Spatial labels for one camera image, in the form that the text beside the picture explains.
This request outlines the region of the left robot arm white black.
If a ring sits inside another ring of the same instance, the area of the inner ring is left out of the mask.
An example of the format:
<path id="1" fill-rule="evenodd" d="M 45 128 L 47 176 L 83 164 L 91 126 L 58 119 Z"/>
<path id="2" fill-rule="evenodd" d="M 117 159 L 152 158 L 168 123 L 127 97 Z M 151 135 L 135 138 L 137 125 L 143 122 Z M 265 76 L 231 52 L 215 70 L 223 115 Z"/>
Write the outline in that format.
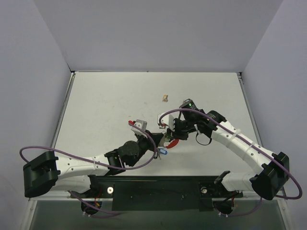
<path id="1" fill-rule="evenodd" d="M 61 157 L 46 151 L 23 166 L 24 195 L 42 196 L 51 190 L 74 191 L 87 197 L 97 195 L 99 186 L 91 176 L 111 176 L 137 169 L 137 162 L 147 151 L 155 151 L 163 133 L 137 135 L 137 141 L 94 157 Z"/>

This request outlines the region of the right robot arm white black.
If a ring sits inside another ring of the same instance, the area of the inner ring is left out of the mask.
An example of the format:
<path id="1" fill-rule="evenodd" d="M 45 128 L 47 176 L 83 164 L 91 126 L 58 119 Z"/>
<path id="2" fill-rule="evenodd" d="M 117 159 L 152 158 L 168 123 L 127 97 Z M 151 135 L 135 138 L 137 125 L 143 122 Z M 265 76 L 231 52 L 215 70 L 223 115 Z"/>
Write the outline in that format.
<path id="1" fill-rule="evenodd" d="M 250 172 L 225 171 L 215 179 L 214 190 L 220 196 L 229 192 L 252 191 L 266 200 L 273 200 L 289 180 L 289 157 L 275 154 L 252 141 L 215 110 L 205 112 L 187 99 L 177 109 L 184 118 L 175 118 L 172 112 L 160 114 L 159 126 L 171 139 L 186 140 L 190 133 L 204 134 L 231 150 L 250 168 Z"/>

